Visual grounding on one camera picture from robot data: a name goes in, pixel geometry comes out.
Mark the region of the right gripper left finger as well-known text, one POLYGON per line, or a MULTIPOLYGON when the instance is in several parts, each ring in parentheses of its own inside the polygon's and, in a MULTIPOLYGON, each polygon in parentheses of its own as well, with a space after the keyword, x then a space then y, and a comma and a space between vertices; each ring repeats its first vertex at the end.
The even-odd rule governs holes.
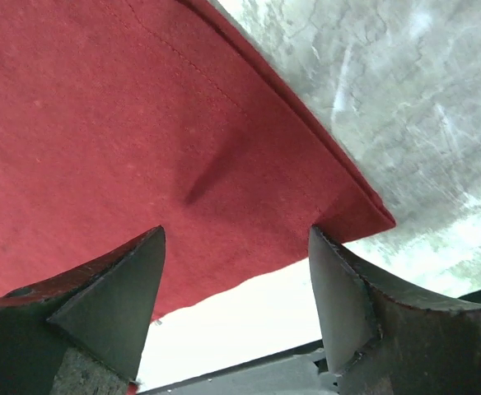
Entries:
POLYGON ((0 297, 0 394, 125 394, 137 380, 165 257, 159 226, 0 297))

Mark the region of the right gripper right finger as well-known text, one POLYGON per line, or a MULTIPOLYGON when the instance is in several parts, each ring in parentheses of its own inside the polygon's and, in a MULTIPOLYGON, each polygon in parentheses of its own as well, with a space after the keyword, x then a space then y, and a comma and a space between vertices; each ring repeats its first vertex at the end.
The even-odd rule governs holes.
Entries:
POLYGON ((481 303, 416 286, 313 227, 311 284, 340 394, 481 394, 481 303))

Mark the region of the dark maroon t-shirt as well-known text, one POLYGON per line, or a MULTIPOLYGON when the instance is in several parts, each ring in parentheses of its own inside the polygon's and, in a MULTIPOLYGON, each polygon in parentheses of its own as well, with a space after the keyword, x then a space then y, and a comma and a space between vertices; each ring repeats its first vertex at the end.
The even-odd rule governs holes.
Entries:
POLYGON ((0 1, 0 295, 155 226, 162 317, 394 217, 205 1, 0 1))

